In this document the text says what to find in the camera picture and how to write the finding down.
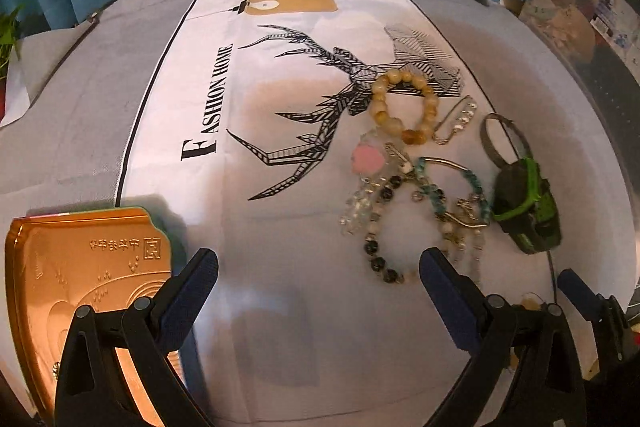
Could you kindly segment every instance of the pink pendant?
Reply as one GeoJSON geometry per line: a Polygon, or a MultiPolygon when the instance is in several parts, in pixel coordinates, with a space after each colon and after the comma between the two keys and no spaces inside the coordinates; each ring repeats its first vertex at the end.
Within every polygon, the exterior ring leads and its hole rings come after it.
{"type": "Polygon", "coordinates": [[[351,153],[351,170],[360,176],[372,176],[385,166],[385,155],[379,149],[360,142],[351,153]]]}

